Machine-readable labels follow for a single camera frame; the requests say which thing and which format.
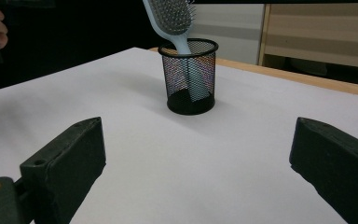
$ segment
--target white wall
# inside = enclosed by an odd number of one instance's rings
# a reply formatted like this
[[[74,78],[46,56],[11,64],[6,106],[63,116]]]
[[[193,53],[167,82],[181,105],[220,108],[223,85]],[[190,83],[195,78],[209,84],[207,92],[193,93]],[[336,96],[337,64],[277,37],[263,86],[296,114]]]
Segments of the white wall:
[[[219,45],[217,57],[257,64],[264,5],[194,4],[189,37],[211,39]]]

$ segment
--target black mesh pen holder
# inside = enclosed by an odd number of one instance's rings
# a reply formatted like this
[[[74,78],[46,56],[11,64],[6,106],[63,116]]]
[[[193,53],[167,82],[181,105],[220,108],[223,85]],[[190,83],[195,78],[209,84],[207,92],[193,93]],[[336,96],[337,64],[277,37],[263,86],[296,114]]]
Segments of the black mesh pen holder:
[[[162,56],[167,106],[177,114],[198,115],[214,106],[216,51],[219,46],[208,39],[189,38],[191,54],[178,54],[174,44],[158,48]]]

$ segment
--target wooden table edge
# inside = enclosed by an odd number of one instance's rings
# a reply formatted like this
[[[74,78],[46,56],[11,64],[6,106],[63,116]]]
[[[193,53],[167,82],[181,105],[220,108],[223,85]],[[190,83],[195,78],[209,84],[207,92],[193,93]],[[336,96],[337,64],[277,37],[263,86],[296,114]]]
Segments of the wooden table edge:
[[[152,48],[150,50],[157,52],[158,48]],[[240,62],[235,62],[235,61],[220,59],[220,58],[216,59],[216,64],[240,69],[243,71],[254,72],[266,76],[283,78],[303,84],[326,88],[329,90],[343,91],[346,93],[358,95],[358,84],[354,84],[354,83],[337,81],[324,77],[313,77],[313,76],[308,76],[308,75],[303,75],[293,72],[287,72],[279,69],[268,68],[268,67],[263,67],[259,65],[248,64],[248,63],[240,63]]]

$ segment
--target white table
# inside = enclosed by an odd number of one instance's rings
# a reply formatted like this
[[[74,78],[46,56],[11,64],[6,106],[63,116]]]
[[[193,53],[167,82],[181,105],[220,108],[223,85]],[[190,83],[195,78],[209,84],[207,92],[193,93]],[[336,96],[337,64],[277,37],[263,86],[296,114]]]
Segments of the white table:
[[[358,95],[217,65],[215,99],[173,113],[160,55],[137,48],[2,89],[0,176],[101,117],[107,165],[72,223],[345,223],[289,153],[298,117],[358,138]]]

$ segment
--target light blue hairbrush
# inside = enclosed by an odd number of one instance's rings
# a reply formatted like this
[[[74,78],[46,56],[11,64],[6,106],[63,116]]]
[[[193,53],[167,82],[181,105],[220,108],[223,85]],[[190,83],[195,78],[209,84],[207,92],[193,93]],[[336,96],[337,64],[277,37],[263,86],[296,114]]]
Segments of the light blue hairbrush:
[[[155,32],[171,41],[180,55],[189,55],[187,36],[192,27],[194,8],[188,0],[143,0],[147,16]],[[188,58],[183,64],[187,69],[186,82],[191,101],[209,96],[200,72],[188,69],[195,66],[195,60]]]

